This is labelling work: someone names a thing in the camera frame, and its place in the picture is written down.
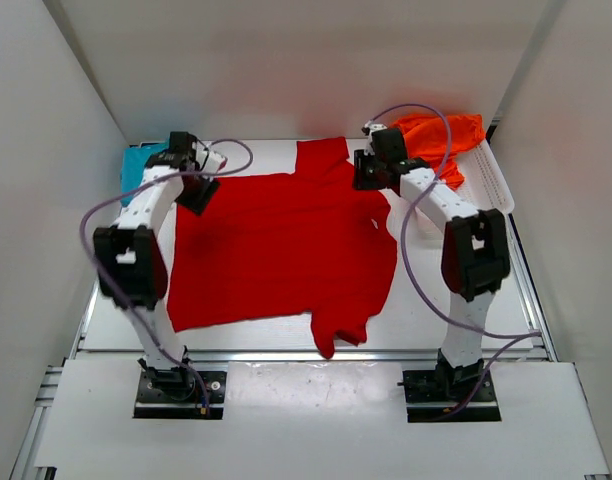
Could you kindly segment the teal t shirt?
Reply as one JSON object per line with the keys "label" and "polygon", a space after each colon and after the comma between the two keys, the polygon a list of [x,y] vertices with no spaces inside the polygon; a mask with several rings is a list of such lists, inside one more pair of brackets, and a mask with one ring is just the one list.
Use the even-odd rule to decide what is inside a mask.
{"label": "teal t shirt", "polygon": [[150,143],[125,149],[120,172],[121,192],[127,193],[138,188],[142,182],[143,171],[149,157],[165,150],[167,147],[167,143]]}

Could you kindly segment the red t shirt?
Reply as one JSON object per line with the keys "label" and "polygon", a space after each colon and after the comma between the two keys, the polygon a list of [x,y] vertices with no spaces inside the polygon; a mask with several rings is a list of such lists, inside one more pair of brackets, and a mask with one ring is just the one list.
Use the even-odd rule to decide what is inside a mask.
{"label": "red t shirt", "polygon": [[175,331],[309,314],[319,353],[360,345],[397,264],[391,210],[357,191],[345,139],[300,141],[295,169],[223,179],[208,207],[176,211],[167,311]]}

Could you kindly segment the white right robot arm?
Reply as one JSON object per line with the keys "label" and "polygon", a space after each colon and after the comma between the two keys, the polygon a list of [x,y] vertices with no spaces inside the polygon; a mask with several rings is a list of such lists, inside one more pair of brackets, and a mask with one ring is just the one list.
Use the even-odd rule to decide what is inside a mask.
{"label": "white right robot arm", "polygon": [[476,208],[437,180],[426,161],[408,155],[399,129],[369,123],[362,132],[367,144],[354,152],[353,187],[393,190],[443,234],[441,275],[450,291],[450,310],[435,376],[446,390],[465,386],[483,370],[488,311],[510,274],[504,215]]}

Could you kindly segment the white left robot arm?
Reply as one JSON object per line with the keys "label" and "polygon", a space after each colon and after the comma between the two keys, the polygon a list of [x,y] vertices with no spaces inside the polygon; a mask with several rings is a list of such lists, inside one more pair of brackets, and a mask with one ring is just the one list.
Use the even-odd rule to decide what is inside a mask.
{"label": "white left robot arm", "polygon": [[145,370],[179,370],[186,362],[186,347],[164,305],[169,276],[158,234],[174,205],[203,213],[219,188],[214,176],[225,163],[195,135],[172,132],[168,147],[149,157],[119,217],[93,233],[94,259],[104,269],[99,274],[102,293],[131,317]]}

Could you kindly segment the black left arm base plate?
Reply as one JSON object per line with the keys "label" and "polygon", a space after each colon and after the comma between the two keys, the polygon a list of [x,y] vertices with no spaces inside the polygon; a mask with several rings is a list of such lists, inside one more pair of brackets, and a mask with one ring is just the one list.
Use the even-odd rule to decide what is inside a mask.
{"label": "black left arm base plate", "polygon": [[227,388],[226,371],[199,371],[205,389],[187,370],[155,370],[139,361],[135,419],[221,420]]}

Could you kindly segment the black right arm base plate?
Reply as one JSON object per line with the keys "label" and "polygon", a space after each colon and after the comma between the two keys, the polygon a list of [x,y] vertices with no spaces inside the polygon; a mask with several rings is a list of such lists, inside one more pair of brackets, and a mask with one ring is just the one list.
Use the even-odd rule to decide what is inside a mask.
{"label": "black right arm base plate", "polygon": [[404,370],[398,385],[404,389],[407,422],[500,422],[502,418],[490,372],[486,373],[467,405],[451,414],[472,393],[477,381],[475,378],[464,386],[447,390],[440,386],[433,370]]}

